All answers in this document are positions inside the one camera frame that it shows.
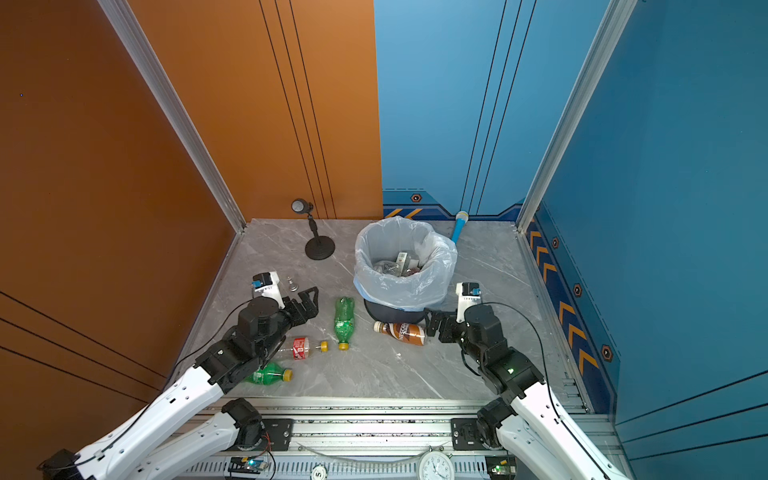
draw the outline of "brown nescafe bottle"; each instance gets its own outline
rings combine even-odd
[[[411,345],[424,345],[424,329],[419,325],[412,323],[373,323],[373,329],[376,332],[384,333],[385,335],[393,336],[404,343],[410,343]]]

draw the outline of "robotic arm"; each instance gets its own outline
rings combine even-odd
[[[456,313],[431,312],[427,334],[458,343],[500,398],[478,412],[478,430],[491,448],[519,457],[541,480],[626,480],[561,407],[545,376],[507,345],[493,309],[480,302],[477,283],[456,286]]]
[[[150,405],[115,430],[77,453],[61,450],[45,461],[41,467],[44,478],[123,480],[188,419],[220,399],[245,377],[263,368],[284,341],[288,330],[306,323],[318,313],[317,287],[300,292],[301,302],[297,302],[289,297],[280,298],[276,287],[279,281],[275,272],[256,275],[253,278],[255,297],[240,311],[237,325],[227,330],[222,340],[198,356],[195,364]],[[242,407],[230,410],[230,413],[240,412]],[[237,418],[227,412],[221,415],[230,417],[219,418],[221,425],[242,420],[242,415]],[[232,427],[222,428],[228,432],[225,437],[235,434]],[[170,442],[164,449],[182,448],[184,438]]]

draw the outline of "trash bin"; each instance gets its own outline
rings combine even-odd
[[[394,260],[403,251],[415,252],[421,271],[411,276],[378,273],[373,265]],[[456,267],[456,245],[432,225],[403,217],[385,218],[363,228],[355,242],[355,287],[370,303],[404,312],[422,312],[440,304]],[[403,315],[401,321],[422,316]]]

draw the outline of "plastic bottle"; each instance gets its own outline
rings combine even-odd
[[[374,331],[383,333],[384,335],[392,336],[401,342],[410,343],[411,345],[424,345],[424,338],[426,334],[424,329],[420,325],[413,323],[373,323]]]
[[[336,318],[333,331],[339,339],[339,350],[349,350],[349,338],[355,331],[355,299],[342,296],[336,300]]]
[[[306,336],[288,338],[272,357],[275,360],[304,360],[312,352],[327,352],[328,342],[318,342]]]
[[[290,382],[291,378],[293,378],[293,370],[283,369],[275,362],[269,362],[263,369],[253,372],[245,380],[257,385],[272,385],[280,380]]]

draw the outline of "black line on wall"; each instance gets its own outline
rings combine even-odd
[[[323,151],[323,139],[320,137],[320,126],[317,124],[317,114],[315,113],[315,103],[312,100],[312,90],[310,89],[310,78],[306,74],[306,64],[304,63],[304,53],[301,50],[301,41],[299,40],[299,29],[296,26],[296,16],[293,14],[293,2],[291,0],[288,0],[288,5],[290,5],[290,16],[293,18],[293,30],[296,32],[296,43],[299,44],[299,55],[301,56],[301,66],[304,69],[304,80],[306,80],[306,90],[310,93],[310,107],[312,109],[312,116],[315,119],[315,130],[317,130],[317,141],[320,144],[320,156],[323,159],[323,168],[325,168],[325,171],[326,171],[326,181],[328,182],[328,195],[330,195],[331,197],[331,207],[333,208],[333,217],[338,219],[339,217],[336,215],[336,203],[333,201],[333,189],[331,188],[331,179],[328,176],[328,164],[326,164],[326,154]]]
[[[504,59],[504,67],[502,68],[502,78],[498,81],[498,90],[496,90],[496,99],[493,101],[493,110],[491,110],[491,121],[488,123],[488,131],[485,132],[485,143],[482,146],[482,154],[480,154],[480,164],[478,165],[478,173],[475,175],[475,186],[472,188],[472,197],[469,199],[469,207],[467,213],[471,213],[472,202],[475,200],[475,192],[478,188],[478,179],[480,178],[480,170],[482,170],[482,159],[485,156],[485,149],[488,146],[488,137],[491,136],[491,128],[493,128],[493,117],[496,115],[496,105],[498,104],[498,94],[502,91],[502,84],[504,83],[504,73],[507,71],[507,61],[509,61],[509,52],[512,50],[512,41],[515,39],[515,32],[518,29],[518,19],[520,18],[520,9],[523,6],[522,0],[518,5],[518,14],[515,16],[515,24],[512,26],[512,35],[509,37],[509,46],[507,47],[507,56]]]
[[[742,378],[740,380],[737,380],[735,382],[731,382],[731,383],[727,383],[727,384],[725,384],[723,386],[719,386],[716,389],[707,390],[706,392],[699,393],[698,395],[690,396],[687,399],[682,399],[682,400],[680,400],[678,402],[670,403],[667,406],[663,406],[663,407],[660,407],[658,409],[651,410],[650,412],[645,412],[644,414],[632,417],[631,419],[622,420],[621,422],[617,423],[616,425],[618,426],[618,425],[621,425],[622,423],[627,423],[627,422],[631,422],[632,420],[637,420],[637,419],[643,418],[646,415],[650,415],[651,413],[660,412],[661,410],[668,409],[670,407],[674,407],[675,405],[680,405],[681,403],[688,402],[689,400],[693,400],[693,399],[697,399],[697,398],[699,398],[701,396],[709,395],[710,393],[716,392],[718,390],[726,389],[726,388],[728,388],[730,386],[734,386],[734,385],[736,385],[738,383],[741,383],[741,382],[746,382],[747,380],[751,380],[751,379],[754,379],[756,377],[765,375],[766,373],[768,373],[768,370],[763,370],[760,373],[755,373],[754,375],[746,376],[746,377],[744,377],[744,378]]]
[[[485,98],[488,96],[488,86],[491,84],[491,72],[493,72],[493,61],[496,59],[496,48],[498,47],[498,38],[502,34],[502,24],[504,23],[504,12],[507,10],[507,0],[504,0],[502,8],[502,19],[498,21],[498,32],[496,33],[496,43],[493,45],[493,55],[491,56],[491,67],[488,69],[488,80],[485,81],[485,93],[482,95],[482,105],[480,105],[480,117],[478,118],[478,127],[475,130],[475,141],[472,142],[472,152],[469,154],[469,166],[467,167],[467,178],[464,180],[464,191],[462,192],[462,202],[458,209],[464,208],[464,196],[467,194],[467,185],[469,184],[469,173],[472,171],[472,157],[475,156],[475,145],[478,143],[478,134],[480,133],[480,122],[482,120],[482,111],[485,109]]]
[[[768,403],[762,403],[760,405],[755,405],[754,407],[748,407],[748,408],[745,408],[745,409],[737,410],[735,412],[728,412],[728,413],[724,413],[722,415],[717,415],[717,416],[714,416],[714,417],[710,417],[708,419],[699,420],[697,422],[691,422],[691,423],[687,423],[685,425],[680,425],[679,427],[673,427],[671,429],[662,430],[661,432],[649,433],[648,435],[643,435],[641,437],[637,437],[637,438],[632,439],[632,440],[624,440],[622,443],[628,443],[628,442],[634,442],[635,440],[647,439],[648,437],[652,437],[652,436],[655,436],[655,435],[661,435],[662,433],[672,432],[673,430],[684,429],[686,427],[690,427],[690,426],[693,426],[693,425],[699,425],[700,423],[711,422],[712,420],[724,419],[725,417],[730,417],[731,415],[736,415],[736,414],[739,414],[739,413],[749,412],[750,410],[761,409],[761,408],[766,407],[766,406],[768,406]]]
[[[759,435],[752,435],[750,437],[742,437],[741,439],[726,440],[725,442],[709,443],[706,445],[689,447],[687,449],[673,450],[672,452],[654,453],[653,455],[645,455],[642,457],[630,458],[630,460],[643,460],[645,458],[661,457],[662,455],[672,455],[673,453],[690,452],[691,450],[706,449],[708,447],[717,447],[718,445],[728,445],[729,443],[745,442],[746,440],[761,439],[763,437],[768,437],[768,433],[761,433]]]
[[[57,366],[53,366],[53,365],[51,365],[50,363],[46,363],[46,362],[43,362],[43,361],[41,361],[41,360],[38,360],[38,359],[33,359],[33,358],[32,358],[32,357],[30,357],[30,356],[26,356],[26,355],[25,355],[25,354],[23,354],[23,353],[19,353],[19,352],[16,352],[15,350],[11,350],[11,349],[9,349],[9,348],[7,348],[7,347],[4,347],[4,346],[2,346],[2,345],[0,345],[0,349],[3,349],[3,350],[5,350],[6,352],[10,352],[10,353],[13,353],[14,355],[18,355],[18,356],[20,356],[20,357],[22,357],[22,358],[25,358],[25,359],[27,359],[27,360],[31,360],[32,362],[36,362],[36,363],[39,363],[40,365],[45,365],[45,366],[47,366],[47,367],[49,367],[49,368],[52,368],[52,369],[54,369],[54,370],[56,370],[56,371],[58,371],[58,372],[66,373],[67,375],[71,375],[71,376],[73,376],[73,377],[75,377],[75,378],[77,378],[77,379],[80,379],[80,380],[85,380],[85,381],[86,381],[86,382],[88,382],[88,383],[93,383],[94,385],[98,385],[98,386],[100,386],[100,387],[104,387],[104,388],[106,388],[107,390],[111,390],[112,392],[115,392],[115,393],[119,393],[119,394],[121,394],[121,395],[125,395],[125,396],[127,396],[129,399],[134,399],[134,400],[138,400],[139,402],[142,402],[142,403],[147,403],[147,401],[146,401],[146,400],[142,400],[142,399],[139,399],[139,398],[137,398],[137,397],[134,397],[133,395],[128,395],[127,393],[125,393],[125,392],[121,392],[120,390],[116,390],[116,389],[113,389],[113,388],[112,388],[112,387],[110,387],[110,386],[102,385],[102,384],[100,384],[99,382],[94,382],[93,380],[89,380],[89,379],[86,379],[85,377],[83,377],[83,376],[79,376],[79,375],[78,375],[78,374],[76,374],[76,373],[72,373],[72,372],[68,372],[67,370],[64,370],[64,369],[60,369],[60,368],[58,368]]]
[[[5,297],[9,298],[10,300],[13,300],[14,302],[18,303],[19,305],[22,305],[22,306],[25,306],[25,307],[27,307],[28,309],[30,309],[31,311],[33,311],[33,312],[37,313],[38,315],[42,315],[42,316],[44,316],[45,318],[47,318],[47,319],[51,320],[52,322],[54,322],[54,323],[57,323],[58,325],[61,325],[61,326],[63,326],[65,329],[67,329],[67,330],[70,330],[70,331],[72,331],[72,332],[75,332],[75,333],[77,333],[79,336],[82,336],[82,337],[83,337],[83,338],[85,338],[85,339],[89,339],[90,341],[92,341],[92,342],[93,342],[93,343],[95,343],[96,345],[102,346],[102,347],[104,347],[105,349],[109,350],[110,352],[112,352],[112,353],[115,353],[115,354],[117,354],[117,355],[119,355],[119,356],[123,357],[124,359],[126,359],[126,360],[128,360],[128,361],[130,361],[130,362],[132,362],[132,363],[135,363],[136,365],[138,365],[138,366],[140,366],[140,367],[142,367],[142,368],[145,368],[145,369],[149,370],[150,372],[152,372],[152,373],[155,373],[155,374],[159,375],[160,377],[162,377],[163,379],[165,379],[165,375],[163,375],[163,374],[161,374],[161,373],[159,373],[159,372],[155,372],[153,369],[149,368],[148,366],[146,366],[146,365],[142,365],[142,364],[140,364],[139,362],[137,362],[136,360],[134,360],[134,359],[132,359],[132,358],[130,358],[130,357],[128,357],[128,356],[126,356],[126,355],[123,355],[122,353],[118,352],[117,350],[109,348],[108,346],[106,346],[105,344],[103,344],[103,343],[99,342],[98,340],[92,339],[90,336],[88,336],[88,335],[85,335],[84,333],[82,333],[82,332],[79,332],[79,331],[78,331],[78,330],[76,330],[76,329],[73,329],[73,328],[72,328],[72,327],[70,327],[69,325],[66,325],[66,324],[64,324],[64,323],[62,323],[62,322],[59,322],[58,320],[56,320],[56,319],[55,319],[55,318],[53,318],[52,316],[50,316],[50,315],[47,315],[47,314],[45,314],[45,313],[41,312],[40,310],[37,310],[37,309],[36,309],[36,308],[34,308],[33,306],[29,306],[27,303],[24,303],[24,302],[22,302],[21,300],[18,300],[18,299],[16,299],[16,298],[14,298],[14,297],[12,297],[12,296],[8,295],[6,292],[3,292],[3,291],[1,291],[1,290],[0,290],[0,294],[2,294],[3,296],[5,296]]]
[[[502,122],[498,126],[498,132],[496,132],[496,142],[493,144],[493,151],[491,152],[491,160],[488,161],[488,169],[485,172],[485,180],[482,183],[482,191],[480,192],[480,199],[478,200],[478,207],[475,210],[475,214],[480,211],[480,203],[482,202],[482,196],[485,193],[485,184],[488,183],[488,174],[491,173],[491,165],[493,165],[493,157],[496,154],[496,145],[498,145],[498,138],[502,134],[502,127],[504,126],[504,118],[507,116],[507,107],[509,106],[509,98],[512,96],[512,88],[515,86],[515,79],[518,77],[518,69],[520,68],[520,59],[523,57],[523,50],[525,50],[525,41],[528,39],[528,31],[531,29],[531,20],[533,20],[533,12],[536,11],[536,2],[534,0],[533,8],[531,9],[531,17],[528,19],[528,27],[525,29],[525,36],[523,37],[523,45],[520,47],[520,55],[518,55],[518,64],[515,66],[515,74],[512,75],[512,84],[509,85],[509,93],[507,94],[507,103],[504,105],[504,113],[502,114]]]
[[[107,366],[107,365],[105,365],[104,363],[101,363],[101,362],[99,362],[98,360],[94,360],[94,359],[92,359],[92,358],[91,358],[91,357],[89,357],[89,356],[83,355],[82,353],[78,353],[78,352],[75,352],[73,349],[69,349],[69,348],[67,348],[66,346],[63,346],[63,345],[62,345],[62,344],[60,344],[60,343],[56,343],[56,342],[54,342],[53,340],[47,339],[47,338],[45,338],[45,337],[44,337],[44,336],[42,336],[42,335],[38,335],[37,333],[35,333],[35,332],[32,332],[31,330],[27,330],[27,329],[26,329],[26,328],[24,328],[23,326],[19,326],[19,325],[16,325],[15,323],[11,322],[10,320],[6,320],[6,319],[2,318],[1,316],[0,316],[0,322],[5,322],[5,323],[7,323],[7,324],[8,324],[8,325],[10,325],[10,326],[14,326],[14,327],[16,327],[17,329],[20,329],[22,332],[26,332],[26,333],[29,333],[30,335],[36,336],[37,338],[39,338],[39,339],[41,339],[41,340],[44,340],[44,341],[46,341],[46,342],[48,342],[48,343],[52,343],[53,345],[56,345],[57,347],[59,347],[59,348],[61,348],[61,349],[67,350],[67,351],[68,351],[68,352],[70,352],[70,353],[74,353],[75,355],[77,355],[77,356],[79,356],[79,357],[81,357],[81,358],[84,358],[84,359],[88,360],[89,362],[93,362],[93,363],[95,363],[95,364],[97,364],[97,365],[103,366],[103,367],[104,367],[105,369],[107,369],[107,370],[111,370],[112,372],[115,372],[115,373],[117,373],[118,375],[122,375],[122,376],[124,376],[124,377],[126,377],[126,378],[129,378],[129,379],[131,379],[131,380],[134,380],[135,382],[139,382],[141,385],[146,385],[146,386],[148,386],[149,388],[151,388],[151,389],[153,389],[153,390],[157,390],[158,392],[160,392],[160,389],[159,389],[159,388],[157,388],[157,387],[155,387],[155,386],[152,386],[152,385],[150,385],[149,383],[145,383],[145,382],[142,382],[141,380],[139,380],[139,379],[135,379],[134,377],[132,377],[132,376],[130,376],[130,375],[128,375],[128,374],[125,374],[125,373],[121,372],[120,370],[117,370],[117,369],[113,369],[112,367],[110,367],[110,366]]]
[[[277,63],[277,53],[275,53],[275,45],[272,43],[272,35],[270,34],[270,26],[266,23],[266,15],[264,14],[264,5],[259,0],[259,7],[261,8],[261,16],[264,18],[264,27],[266,28],[266,36],[270,39],[270,47],[272,47],[272,56],[275,58],[275,65],[277,66],[277,74],[280,76],[280,84],[283,86],[283,95],[286,98],[286,106],[288,107],[288,115],[290,115],[290,123],[293,125],[293,133],[296,135],[296,143],[299,145],[299,153],[301,154],[301,162],[304,164],[304,173],[306,174],[306,182],[310,185],[310,194],[312,195],[312,203],[317,205],[315,200],[315,190],[312,188],[312,181],[310,180],[310,171],[306,167],[306,160],[304,160],[304,151],[301,149],[301,142],[299,141],[299,131],[296,129],[296,122],[293,121],[293,112],[290,110],[290,103],[288,102],[288,92],[286,91],[285,82],[283,82],[283,74],[280,72],[280,64]]]
[[[280,17],[280,9],[277,7],[277,0],[275,1],[275,10],[277,10],[277,20],[280,22],[280,31],[283,33],[283,43],[286,46],[286,54],[288,55],[288,65],[290,66],[290,74],[293,77],[293,86],[296,89],[296,98],[299,99],[299,110],[301,111],[301,120],[304,122],[304,131],[306,132],[306,142],[310,144],[310,154],[312,155],[312,163],[315,165],[315,176],[317,177],[317,187],[320,189],[320,198],[323,199],[323,209],[326,211],[326,218],[330,218],[328,214],[328,205],[326,204],[326,195],[323,193],[323,184],[320,182],[320,173],[317,170],[317,161],[315,160],[315,150],[312,148],[312,139],[310,138],[310,129],[306,126],[306,117],[304,116],[304,106],[301,103],[301,93],[299,93],[299,84],[296,82],[296,73],[293,71],[293,61],[290,59],[290,50],[288,49],[288,41],[286,40],[286,31],[283,28],[283,19]]]

